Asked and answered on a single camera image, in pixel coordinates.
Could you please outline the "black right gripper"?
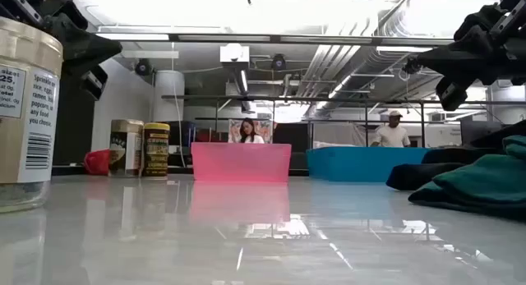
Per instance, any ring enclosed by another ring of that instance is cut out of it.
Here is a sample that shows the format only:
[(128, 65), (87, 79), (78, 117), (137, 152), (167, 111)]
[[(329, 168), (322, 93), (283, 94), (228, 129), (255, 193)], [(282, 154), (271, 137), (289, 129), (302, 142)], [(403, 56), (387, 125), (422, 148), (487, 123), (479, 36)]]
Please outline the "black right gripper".
[(526, 84), (526, 0), (501, 0), (467, 15), (451, 44), (408, 58), (404, 71), (413, 74), (429, 68), (444, 77), (436, 96), (445, 111), (456, 110), (468, 97), (476, 80), (490, 85), (508, 80)]

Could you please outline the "spice jar with yellow lid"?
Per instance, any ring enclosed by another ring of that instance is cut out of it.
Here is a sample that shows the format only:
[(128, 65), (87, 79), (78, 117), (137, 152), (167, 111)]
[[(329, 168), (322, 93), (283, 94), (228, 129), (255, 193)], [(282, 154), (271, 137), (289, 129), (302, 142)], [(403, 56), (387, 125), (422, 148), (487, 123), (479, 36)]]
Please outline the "spice jar with yellow lid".
[(149, 122), (143, 130), (143, 177), (166, 177), (168, 175), (170, 126)]

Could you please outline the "green cloth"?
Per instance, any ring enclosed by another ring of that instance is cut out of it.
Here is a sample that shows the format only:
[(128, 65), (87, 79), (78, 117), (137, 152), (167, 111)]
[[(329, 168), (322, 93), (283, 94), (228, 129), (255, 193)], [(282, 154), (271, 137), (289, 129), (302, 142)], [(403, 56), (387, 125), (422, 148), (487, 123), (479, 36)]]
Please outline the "green cloth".
[(502, 154), (444, 172), (415, 190), (415, 205), (486, 214), (526, 222), (526, 136), (508, 136)]

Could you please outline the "white cylindrical column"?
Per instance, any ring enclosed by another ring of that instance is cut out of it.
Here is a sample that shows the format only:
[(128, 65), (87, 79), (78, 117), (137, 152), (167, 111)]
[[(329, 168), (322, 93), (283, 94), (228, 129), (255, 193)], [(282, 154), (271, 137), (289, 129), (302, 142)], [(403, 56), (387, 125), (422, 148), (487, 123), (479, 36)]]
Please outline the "white cylindrical column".
[(155, 73), (153, 120), (175, 122), (183, 119), (185, 78), (179, 71), (161, 70)]

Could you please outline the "black metal railing frame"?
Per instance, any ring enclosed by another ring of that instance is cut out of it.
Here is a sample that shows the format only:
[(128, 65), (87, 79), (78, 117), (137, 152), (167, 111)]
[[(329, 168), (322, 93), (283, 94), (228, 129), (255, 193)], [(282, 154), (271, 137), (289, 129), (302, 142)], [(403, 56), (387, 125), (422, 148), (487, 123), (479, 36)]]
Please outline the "black metal railing frame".
[[(262, 101), (271, 101), (273, 103), (277, 101), (282, 102), (301, 102), (301, 103), (363, 103), (364, 105), (368, 105), (369, 103), (372, 103), (373, 106), (376, 103), (379, 104), (409, 104), (409, 103), (416, 103), (420, 105), (424, 104), (439, 104), (440, 100), (430, 100), (430, 99), (371, 99), (371, 98), (322, 98), (322, 97), (285, 97), (285, 96), (266, 96), (266, 95), (192, 95), (192, 94), (185, 94), (181, 96), (181, 99), (183, 100), (205, 100), (205, 99), (212, 99), (216, 102), (219, 100), (236, 100), (236, 101), (242, 101), (242, 102), (252, 102), (257, 100)], [(469, 105), (503, 105), (503, 106), (515, 106), (515, 105), (526, 105), (526, 100), (524, 101), (511, 101), (511, 100), (468, 100), (464, 101), (462, 104), (469, 104)]]

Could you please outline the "colourful poster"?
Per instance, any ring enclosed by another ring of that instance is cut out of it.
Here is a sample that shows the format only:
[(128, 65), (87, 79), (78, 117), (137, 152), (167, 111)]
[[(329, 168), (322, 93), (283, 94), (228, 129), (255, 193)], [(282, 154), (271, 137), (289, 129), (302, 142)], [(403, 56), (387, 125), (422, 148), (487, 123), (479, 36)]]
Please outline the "colourful poster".
[[(272, 121), (253, 121), (256, 127), (256, 133), (260, 135), (266, 144), (272, 141), (272, 131), (274, 123)], [(240, 126), (242, 120), (229, 120), (228, 142), (241, 143)]]

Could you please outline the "grey overhead frame bar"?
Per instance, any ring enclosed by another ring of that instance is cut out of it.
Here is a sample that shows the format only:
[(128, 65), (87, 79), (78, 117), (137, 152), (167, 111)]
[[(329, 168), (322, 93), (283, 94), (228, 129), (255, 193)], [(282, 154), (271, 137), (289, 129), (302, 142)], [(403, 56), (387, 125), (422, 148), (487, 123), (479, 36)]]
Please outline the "grey overhead frame bar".
[(305, 44), (359, 45), (397, 47), (436, 47), (451, 44), (452, 39), (426, 37), (327, 36), (291, 34), (154, 34), (154, 33), (96, 33), (119, 42), (174, 43), (240, 43), (240, 44)]

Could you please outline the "red cloth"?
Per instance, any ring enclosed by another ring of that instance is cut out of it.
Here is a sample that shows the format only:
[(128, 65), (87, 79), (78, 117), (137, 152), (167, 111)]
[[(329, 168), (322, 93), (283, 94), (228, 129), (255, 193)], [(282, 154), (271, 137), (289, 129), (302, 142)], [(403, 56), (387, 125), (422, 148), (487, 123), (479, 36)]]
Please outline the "red cloth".
[(96, 176), (108, 176), (109, 155), (109, 149), (87, 153), (84, 158), (84, 166), (87, 173)]

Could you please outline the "spice jar with tan lid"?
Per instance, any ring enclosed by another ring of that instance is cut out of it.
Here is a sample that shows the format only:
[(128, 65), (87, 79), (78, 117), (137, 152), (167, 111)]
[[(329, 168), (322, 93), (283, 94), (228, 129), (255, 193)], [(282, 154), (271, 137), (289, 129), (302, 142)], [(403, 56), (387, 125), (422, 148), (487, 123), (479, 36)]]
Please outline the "spice jar with tan lid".
[(144, 122), (132, 119), (111, 121), (108, 170), (115, 177), (138, 177), (142, 162)]
[(61, 69), (58, 40), (0, 17), (0, 213), (47, 199)]

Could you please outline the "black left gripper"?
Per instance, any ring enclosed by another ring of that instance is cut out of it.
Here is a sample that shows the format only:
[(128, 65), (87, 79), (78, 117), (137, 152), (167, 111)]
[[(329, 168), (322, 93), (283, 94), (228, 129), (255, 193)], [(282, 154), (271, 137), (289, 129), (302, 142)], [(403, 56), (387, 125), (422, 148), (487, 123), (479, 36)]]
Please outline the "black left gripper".
[(81, 88), (100, 100), (108, 74), (99, 65), (122, 45), (87, 31), (88, 21), (73, 0), (0, 0), (0, 17), (47, 31), (62, 45), (62, 73), (81, 77)]

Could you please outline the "pink plastic bin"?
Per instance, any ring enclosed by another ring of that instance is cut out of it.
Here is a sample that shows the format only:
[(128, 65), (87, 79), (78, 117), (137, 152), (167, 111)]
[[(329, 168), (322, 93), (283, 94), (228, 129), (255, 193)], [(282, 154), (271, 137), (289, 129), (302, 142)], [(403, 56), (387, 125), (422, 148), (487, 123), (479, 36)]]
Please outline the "pink plastic bin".
[(203, 182), (287, 182), (290, 144), (196, 142), (193, 175)]

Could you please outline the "blue plastic bin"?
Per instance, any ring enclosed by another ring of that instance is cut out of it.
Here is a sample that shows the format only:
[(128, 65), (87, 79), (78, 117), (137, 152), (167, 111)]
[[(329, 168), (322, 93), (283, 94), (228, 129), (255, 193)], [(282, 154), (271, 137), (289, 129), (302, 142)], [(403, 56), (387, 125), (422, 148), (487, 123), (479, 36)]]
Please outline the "blue plastic bin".
[(333, 146), (307, 151), (311, 178), (330, 182), (386, 182), (401, 164), (420, 164), (426, 148)]

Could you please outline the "person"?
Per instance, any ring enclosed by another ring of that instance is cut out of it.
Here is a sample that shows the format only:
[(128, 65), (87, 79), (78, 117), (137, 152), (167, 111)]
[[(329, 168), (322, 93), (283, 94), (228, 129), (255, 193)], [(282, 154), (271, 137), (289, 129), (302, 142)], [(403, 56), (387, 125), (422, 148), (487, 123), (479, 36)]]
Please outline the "person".
[(390, 112), (388, 123), (376, 128), (371, 146), (404, 148), (410, 146), (410, 140), (406, 129), (401, 127), (400, 119), (402, 114), (394, 110)]
[(264, 144), (264, 139), (256, 133), (256, 127), (254, 122), (250, 118), (242, 120), (240, 126), (240, 142), (243, 144)]

